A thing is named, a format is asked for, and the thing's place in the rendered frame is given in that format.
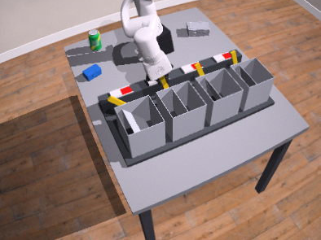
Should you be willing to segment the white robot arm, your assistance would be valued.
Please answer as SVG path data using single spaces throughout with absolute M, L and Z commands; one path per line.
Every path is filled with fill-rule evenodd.
M 139 17 L 130 19 L 129 9 L 133 2 Z M 140 62 L 155 63 L 162 56 L 156 40 L 163 31 L 160 21 L 152 0 L 124 0 L 121 5 L 122 27 L 127 37 L 134 38 L 138 47 L 135 53 L 139 58 L 141 57 Z

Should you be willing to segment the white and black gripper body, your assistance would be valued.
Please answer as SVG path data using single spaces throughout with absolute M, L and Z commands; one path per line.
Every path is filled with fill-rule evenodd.
M 145 72 L 151 81 L 154 81 L 164 76 L 172 70 L 170 62 L 166 57 L 165 53 L 163 51 L 161 51 L 161 53 L 161 58 L 155 63 L 145 63 L 143 61 Z

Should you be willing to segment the blue box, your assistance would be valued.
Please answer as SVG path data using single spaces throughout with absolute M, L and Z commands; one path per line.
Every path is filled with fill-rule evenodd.
M 94 64 L 83 71 L 83 75 L 88 81 L 91 81 L 92 79 L 96 78 L 101 74 L 101 67 L 99 67 L 97 64 Z

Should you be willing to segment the green drink can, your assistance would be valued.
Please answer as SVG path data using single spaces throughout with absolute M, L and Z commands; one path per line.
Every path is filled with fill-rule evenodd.
M 90 41 L 90 48 L 93 51 L 98 51 L 102 48 L 100 35 L 97 29 L 92 29 L 89 31 L 88 38 Z

